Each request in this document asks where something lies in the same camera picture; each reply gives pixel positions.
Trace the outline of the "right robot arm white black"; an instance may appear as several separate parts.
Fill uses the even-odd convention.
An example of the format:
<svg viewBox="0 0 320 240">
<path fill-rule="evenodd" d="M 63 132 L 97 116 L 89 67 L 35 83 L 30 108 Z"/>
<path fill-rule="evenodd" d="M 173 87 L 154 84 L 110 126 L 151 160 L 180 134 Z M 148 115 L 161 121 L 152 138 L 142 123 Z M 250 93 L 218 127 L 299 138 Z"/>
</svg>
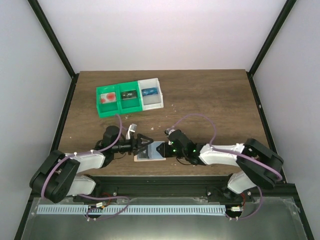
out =
<svg viewBox="0 0 320 240">
<path fill-rule="evenodd" d="M 230 176 L 222 189 L 227 198 L 254 187 L 271 190 L 283 180 L 284 160 L 254 138 L 234 145 L 213 145 L 194 143 L 179 129 L 165 133 L 168 141 L 156 147 L 163 158 L 185 159 L 194 166 L 227 165 L 241 169 Z"/>
</svg>

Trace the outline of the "black VIP card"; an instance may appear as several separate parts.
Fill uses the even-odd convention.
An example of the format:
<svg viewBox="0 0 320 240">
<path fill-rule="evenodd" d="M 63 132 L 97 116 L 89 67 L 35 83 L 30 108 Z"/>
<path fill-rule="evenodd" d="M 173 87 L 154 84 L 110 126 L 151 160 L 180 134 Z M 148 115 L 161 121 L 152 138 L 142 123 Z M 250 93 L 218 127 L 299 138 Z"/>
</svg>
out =
<svg viewBox="0 0 320 240">
<path fill-rule="evenodd" d="M 149 158 L 150 157 L 149 157 L 148 149 L 145 149 L 145 150 L 139 152 L 138 155 L 137 155 L 137 159 L 138 160 L 146 160 L 146 159 L 149 159 Z"/>
</svg>

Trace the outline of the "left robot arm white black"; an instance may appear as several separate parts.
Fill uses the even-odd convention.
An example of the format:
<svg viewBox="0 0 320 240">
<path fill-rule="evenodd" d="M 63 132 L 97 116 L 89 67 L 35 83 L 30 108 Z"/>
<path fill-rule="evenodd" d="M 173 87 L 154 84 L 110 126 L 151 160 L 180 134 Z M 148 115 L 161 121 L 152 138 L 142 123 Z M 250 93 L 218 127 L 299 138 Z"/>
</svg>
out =
<svg viewBox="0 0 320 240">
<path fill-rule="evenodd" d="M 29 186 L 42 198 L 53 203 L 59 203 L 71 195 L 90 195 L 96 187 L 95 180 L 88 176 L 78 176 L 78 173 L 106 167 L 117 153 L 137 155 L 153 142 L 152 138 L 135 134 L 134 124 L 129 127 L 126 135 L 122 134 L 119 127 L 108 126 L 92 150 L 78 153 L 52 151 L 32 176 Z"/>
</svg>

